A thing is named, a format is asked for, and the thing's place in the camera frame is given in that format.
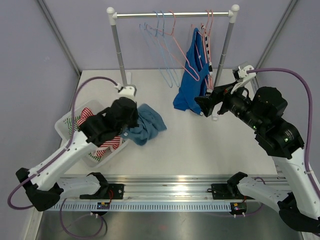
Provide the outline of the grey-blue tank top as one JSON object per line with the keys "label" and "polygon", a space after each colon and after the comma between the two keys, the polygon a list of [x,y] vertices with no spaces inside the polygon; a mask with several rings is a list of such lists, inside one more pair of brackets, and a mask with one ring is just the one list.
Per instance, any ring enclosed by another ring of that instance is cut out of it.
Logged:
{"label": "grey-blue tank top", "polygon": [[133,141],[138,146],[143,146],[149,140],[156,138],[160,132],[167,130],[167,126],[161,115],[148,104],[141,104],[137,111],[138,127],[127,128],[120,136]]}

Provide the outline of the red striped tank top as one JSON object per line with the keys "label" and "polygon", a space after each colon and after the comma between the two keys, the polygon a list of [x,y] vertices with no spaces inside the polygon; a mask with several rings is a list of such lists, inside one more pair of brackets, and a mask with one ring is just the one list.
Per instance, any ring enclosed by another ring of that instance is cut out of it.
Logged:
{"label": "red striped tank top", "polygon": [[[90,108],[85,107],[82,111],[80,116],[85,117],[84,120],[81,121],[79,127],[86,121],[88,117],[93,116],[93,112],[91,111]],[[111,152],[114,152],[117,150],[121,145],[123,144],[123,138],[120,136],[114,137],[112,140],[106,141],[105,143],[102,144],[97,150],[93,151],[94,155],[101,158],[105,155],[107,150],[110,150]]]}

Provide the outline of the green striped tank top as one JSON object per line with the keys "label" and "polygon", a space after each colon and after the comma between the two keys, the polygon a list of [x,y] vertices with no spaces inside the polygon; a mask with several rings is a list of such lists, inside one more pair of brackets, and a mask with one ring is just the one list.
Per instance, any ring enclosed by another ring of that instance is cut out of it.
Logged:
{"label": "green striped tank top", "polygon": [[[81,117],[80,115],[74,117],[74,131],[78,131],[79,130],[79,125],[81,124],[81,121],[84,120],[84,119],[85,119],[85,117]],[[68,117],[66,120],[63,121],[63,123],[66,124],[68,135],[71,136],[71,133],[72,133],[72,118]],[[92,161],[97,162],[97,163],[101,160],[100,157],[94,155],[93,151],[89,152],[87,154],[87,156],[88,156],[89,159],[91,159]]]}

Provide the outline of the light blue hanger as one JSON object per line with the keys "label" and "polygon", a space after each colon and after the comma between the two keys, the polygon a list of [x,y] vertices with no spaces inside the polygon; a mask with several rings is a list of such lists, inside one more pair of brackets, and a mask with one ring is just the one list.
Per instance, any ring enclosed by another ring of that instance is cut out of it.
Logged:
{"label": "light blue hanger", "polygon": [[168,53],[166,47],[168,47],[168,50],[170,50],[166,38],[163,38],[163,34],[160,32],[162,30],[163,27],[163,20],[160,20],[160,15],[157,11],[153,11],[153,13],[155,13],[156,16],[156,27],[151,27],[148,23],[147,23],[147,28],[149,29],[150,32],[152,32],[153,34],[155,34],[157,32],[157,39],[159,41],[160,46],[163,48],[163,52],[164,52],[164,57],[166,59],[166,63],[168,65],[168,68],[171,72],[171,75],[173,76],[173,86],[175,85],[176,87],[180,86],[180,82],[178,80],[178,74],[174,68],[174,60],[173,57],[170,56],[170,54]]}
{"label": "light blue hanger", "polygon": [[155,64],[156,69],[161,74],[163,80],[168,85],[168,87],[172,88],[173,76],[171,75],[169,66],[166,63],[163,48],[161,47],[160,42],[158,41],[158,32],[156,31],[155,34],[150,32],[147,28],[146,22],[143,25],[139,24],[139,30],[146,43],[152,62]]}

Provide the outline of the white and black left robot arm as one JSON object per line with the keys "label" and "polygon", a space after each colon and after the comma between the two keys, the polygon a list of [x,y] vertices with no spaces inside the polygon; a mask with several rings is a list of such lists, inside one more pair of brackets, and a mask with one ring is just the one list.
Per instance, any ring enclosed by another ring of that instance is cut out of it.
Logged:
{"label": "white and black left robot arm", "polygon": [[70,180],[64,180],[62,176],[85,155],[137,125],[137,103],[120,97],[110,107],[88,117],[69,141],[42,163],[31,169],[20,168],[15,175],[31,205],[42,212],[61,199],[103,199],[108,196],[109,183],[99,172]]}

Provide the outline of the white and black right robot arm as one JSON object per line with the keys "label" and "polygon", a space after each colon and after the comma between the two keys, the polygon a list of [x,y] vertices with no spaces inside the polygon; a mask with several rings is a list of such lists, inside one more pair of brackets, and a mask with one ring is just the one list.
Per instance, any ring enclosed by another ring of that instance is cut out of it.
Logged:
{"label": "white and black right robot arm", "polygon": [[290,192],[277,190],[238,172],[227,180],[232,198],[246,196],[275,210],[291,229],[318,235],[320,233],[320,198],[312,188],[310,165],[304,163],[305,144],[298,129],[283,119],[288,102],[275,87],[260,87],[253,98],[243,95],[245,87],[233,90],[235,83],[215,87],[210,95],[195,97],[208,117],[221,104],[219,115],[230,112],[249,126],[258,145],[282,170]]}

